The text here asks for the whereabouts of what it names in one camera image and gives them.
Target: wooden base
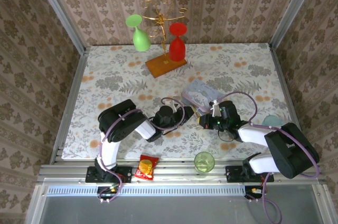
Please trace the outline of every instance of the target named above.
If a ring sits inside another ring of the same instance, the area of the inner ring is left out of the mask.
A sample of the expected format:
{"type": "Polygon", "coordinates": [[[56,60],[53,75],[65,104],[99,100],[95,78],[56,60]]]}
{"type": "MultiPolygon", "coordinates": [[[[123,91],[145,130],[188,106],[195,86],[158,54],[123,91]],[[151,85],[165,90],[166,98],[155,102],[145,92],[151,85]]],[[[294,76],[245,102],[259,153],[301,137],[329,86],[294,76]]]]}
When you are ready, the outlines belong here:
{"type": "Polygon", "coordinates": [[[184,66],[186,64],[186,60],[183,59],[180,62],[174,62],[170,60],[169,53],[167,53],[167,56],[161,55],[155,59],[150,59],[146,62],[146,65],[149,69],[149,71],[152,73],[154,78],[157,78],[161,75],[166,74],[167,72],[170,72],[172,70],[175,70],[176,68],[179,68],[181,66],[184,66]]]}

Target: floral tablecloth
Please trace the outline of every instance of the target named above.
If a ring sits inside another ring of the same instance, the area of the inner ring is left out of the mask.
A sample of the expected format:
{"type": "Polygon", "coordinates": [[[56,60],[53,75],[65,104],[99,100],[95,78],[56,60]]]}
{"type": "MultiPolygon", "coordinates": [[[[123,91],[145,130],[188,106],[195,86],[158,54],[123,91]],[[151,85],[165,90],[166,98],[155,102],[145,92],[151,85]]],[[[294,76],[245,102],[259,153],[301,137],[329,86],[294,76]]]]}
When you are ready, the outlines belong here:
{"type": "MultiPolygon", "coordinates": [[[[145,62],[162,54],[159,45],[146,52],[133,46],[96,46],[90,49],[87,66],[77,97],[63,159],[95,158],[100,133],[98,115],[106,108],[130,98],[146,116],[161,106],[162,97],[180,97],[183,89],[198,78],[220,92],[241,90],[257,101],[258,114],[253,122],[261,124],[268,115],[290,121],[289,111],[279,83],[275,65],[266,43],[187,44],[187,64],[154,79],[145,62]]],[[[232,95],[242,119],[254,112],[251,101],[243,95],[232,95]]],[[[229,140],[226,133],[220,136],[229,140]]],[[[118,158],[139,158],[142,153],[161,158],[195,157],[201,151],[215,158],[245,158],[264,152],[265,147],[251,143],[222,142],[216,130],[204,130],[194,115],[178,130],[152,143],[136,132],[120,145],[118,158]]]]}

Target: snack bag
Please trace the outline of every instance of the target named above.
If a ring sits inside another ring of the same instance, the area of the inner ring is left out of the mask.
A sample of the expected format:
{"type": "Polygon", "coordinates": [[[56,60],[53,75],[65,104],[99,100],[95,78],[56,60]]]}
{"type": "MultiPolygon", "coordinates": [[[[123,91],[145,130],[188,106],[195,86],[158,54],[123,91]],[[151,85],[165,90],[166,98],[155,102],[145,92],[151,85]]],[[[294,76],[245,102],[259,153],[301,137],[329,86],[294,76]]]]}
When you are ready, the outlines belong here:
{"type": "Polygon", "coordinates": [[[147,155],[141,155],[135,177],[145,180],[152,180],[154,174],[154,167],[158,162],[157,157],[151,157],[147,155]]]}

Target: white vent strip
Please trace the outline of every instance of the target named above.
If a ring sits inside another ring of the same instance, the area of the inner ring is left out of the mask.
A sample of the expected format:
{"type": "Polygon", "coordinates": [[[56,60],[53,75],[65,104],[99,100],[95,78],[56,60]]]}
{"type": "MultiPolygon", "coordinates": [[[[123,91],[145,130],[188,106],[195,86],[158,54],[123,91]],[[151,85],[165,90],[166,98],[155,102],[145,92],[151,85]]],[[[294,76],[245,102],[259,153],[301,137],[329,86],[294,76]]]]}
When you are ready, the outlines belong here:
{"type": "MultiPolygon", "coordinates": [[[[49,197],[63,196],[96,196],[97,186],[60,185],[50,186],[49,197]]],[[[217,186],[125,186],[120,196],[243,196],[244,185],[217,185],[217,186]]]]}

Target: wine glass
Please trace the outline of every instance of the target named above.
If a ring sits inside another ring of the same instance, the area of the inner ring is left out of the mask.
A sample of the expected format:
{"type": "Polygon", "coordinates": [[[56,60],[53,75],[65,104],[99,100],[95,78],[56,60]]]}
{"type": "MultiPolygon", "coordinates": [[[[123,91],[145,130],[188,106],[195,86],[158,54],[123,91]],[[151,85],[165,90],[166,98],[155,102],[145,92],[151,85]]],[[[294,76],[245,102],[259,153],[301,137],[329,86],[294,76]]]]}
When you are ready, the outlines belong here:
{"type": "Polygon", "coordinates": [[[126,19],[126,24],[128,27],[135,27],[135,32],[133,35],[133,43],[137,51],[146,51],[150,48],[150,38],[148,34],[138,28],[142,22],[142,16],[139,14],[133,14],[126,19]]]}
{"type": "Polygon", "coordinates": [[[176,35],[169,46],[169,57],[172,61],[179,62],[185,58],[185,44],[180,39],[180,35],[184,35],[186,30],[186,26],[180,22],[176,22],[169,27],[170,33],[176,35]]]}

